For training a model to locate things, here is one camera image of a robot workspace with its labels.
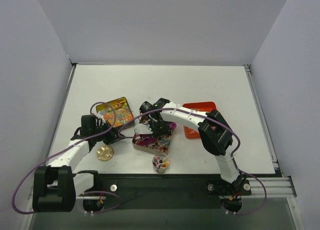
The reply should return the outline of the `beige tin with lollipops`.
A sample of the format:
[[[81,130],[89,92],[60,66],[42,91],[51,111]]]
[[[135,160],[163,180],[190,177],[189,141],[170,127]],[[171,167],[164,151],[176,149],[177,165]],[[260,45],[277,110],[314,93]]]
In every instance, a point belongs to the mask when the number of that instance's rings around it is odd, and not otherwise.
[[[132,145],[136,150],[144,151],[151,154],[168,154],[170,145],[173,138],[173,133],[177,127],[174,122],[167,122],[169,131],[153,137],[150,133],[140,134],[140,128],[142,125],[149,126],[152,120],[148,116],[140,118],[138,125],[134,128],[134,137],[132,139]]]

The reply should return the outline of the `gold jar lid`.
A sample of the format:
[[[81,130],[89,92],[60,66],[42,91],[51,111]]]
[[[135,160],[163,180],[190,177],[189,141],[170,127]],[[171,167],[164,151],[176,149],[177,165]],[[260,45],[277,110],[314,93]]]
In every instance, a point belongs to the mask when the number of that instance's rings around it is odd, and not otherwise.
[[[110,160],[113,157],[113,155],[114,155],[113,147],[106,144],[101,145],[96,152],[96,156],[98,160],[103,162]]]

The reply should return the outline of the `purple plastic scoop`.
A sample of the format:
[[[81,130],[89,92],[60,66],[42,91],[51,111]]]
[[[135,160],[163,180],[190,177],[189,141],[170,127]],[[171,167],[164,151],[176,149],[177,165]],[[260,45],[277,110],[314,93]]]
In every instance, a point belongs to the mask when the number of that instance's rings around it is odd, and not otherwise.
[[[167,143],[171,140],[171,137],[174,133],[175,128],[177,127],[176,123],[171,123],[171,131],[168,134],[160,135],[158,137],[153,137],[152,135],[137,135],[135,134],[133,142],[140,146],[149,146],[155,145],[158,142]]]

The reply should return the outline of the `gold tin with star candies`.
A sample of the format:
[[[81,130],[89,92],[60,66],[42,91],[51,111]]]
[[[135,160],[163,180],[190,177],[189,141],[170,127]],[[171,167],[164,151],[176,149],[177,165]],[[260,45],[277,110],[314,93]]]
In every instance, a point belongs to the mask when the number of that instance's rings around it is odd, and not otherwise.
[[[98,104],[95,109],[97,114],[102,115],[110,124],[116,120],[115,127],[122,127],[134,118],[129,103],[125,97],[111,100],[108,104],[115,110],[115,113],[108,105],[105,104]]]

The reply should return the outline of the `clear glass jar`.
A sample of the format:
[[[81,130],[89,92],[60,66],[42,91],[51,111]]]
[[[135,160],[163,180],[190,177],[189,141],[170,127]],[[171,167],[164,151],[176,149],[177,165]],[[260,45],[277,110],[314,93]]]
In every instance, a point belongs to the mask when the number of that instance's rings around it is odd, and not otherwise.
[[[152,159],[152,167],[158,174],[164,174],[170,167],[170,159],[167,154],[158,153]]]

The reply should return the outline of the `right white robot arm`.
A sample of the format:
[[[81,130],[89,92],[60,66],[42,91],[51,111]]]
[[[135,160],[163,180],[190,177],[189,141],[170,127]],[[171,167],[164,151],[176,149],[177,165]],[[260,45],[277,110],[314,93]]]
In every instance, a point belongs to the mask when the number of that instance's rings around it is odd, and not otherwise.
[[[217,110],[197,111],[182,107],[164,98],[150,104],[145,101],[139,108],[141,116],[148,118],[147,123],[138,123],[134,129],[137,135],[158,137],[166,134],[170,124],[176,123],[199,133],[203,147],[214,155],[222,178],[222,189],[233,194],[240,187],[240,171],[234,160],[235,150],[229,150],[236,134]]]

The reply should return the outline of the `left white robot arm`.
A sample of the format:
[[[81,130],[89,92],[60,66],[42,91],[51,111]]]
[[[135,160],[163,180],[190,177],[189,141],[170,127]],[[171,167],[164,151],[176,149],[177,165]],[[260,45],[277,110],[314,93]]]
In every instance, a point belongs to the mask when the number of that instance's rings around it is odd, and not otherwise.
[[[70,212],[78,196],[104,195],[104,189],[96,170],[77,173],[75,168],[91,152],[96,143],[106,145],[121,140],[118,131],[110,123],[95,115],[83,115],[78,127],[62,154],[34,172],[32,208],[36,213]]]

